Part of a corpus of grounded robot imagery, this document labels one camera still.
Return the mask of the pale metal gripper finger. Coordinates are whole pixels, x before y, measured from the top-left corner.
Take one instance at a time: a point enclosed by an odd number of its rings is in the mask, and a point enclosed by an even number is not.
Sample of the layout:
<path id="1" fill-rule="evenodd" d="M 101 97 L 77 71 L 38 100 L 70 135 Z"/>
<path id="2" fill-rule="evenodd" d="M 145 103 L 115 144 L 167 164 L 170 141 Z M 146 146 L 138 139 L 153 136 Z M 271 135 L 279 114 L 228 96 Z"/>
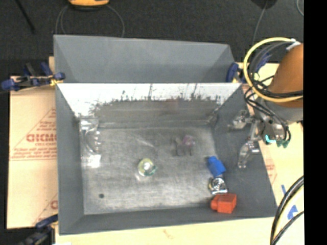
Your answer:
<path id="1" fill-rule="evenodd" d="M 247 163 L 255 156 L 260 153 L 259 144 L 257 141 L 248 140 L 245 142 L 239 151 L 238 157 L 238 168 L 245 169 Z"/>
<path id="2" fill-rule="evenodd" d="M 240 110 L 227 125 L 227 128 L 229 130 L 241 130 L 251 123 L 252 117 L 249 115 L 248 111 Z"/>

